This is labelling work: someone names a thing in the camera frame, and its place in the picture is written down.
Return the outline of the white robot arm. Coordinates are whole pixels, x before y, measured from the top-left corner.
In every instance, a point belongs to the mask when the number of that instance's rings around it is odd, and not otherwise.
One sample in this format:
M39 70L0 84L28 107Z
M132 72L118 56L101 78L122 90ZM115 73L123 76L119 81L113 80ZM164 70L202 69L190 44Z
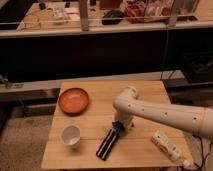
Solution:
M138 100L135 87L125 88L113 101L121 116L138 116L213 140L213 109Z

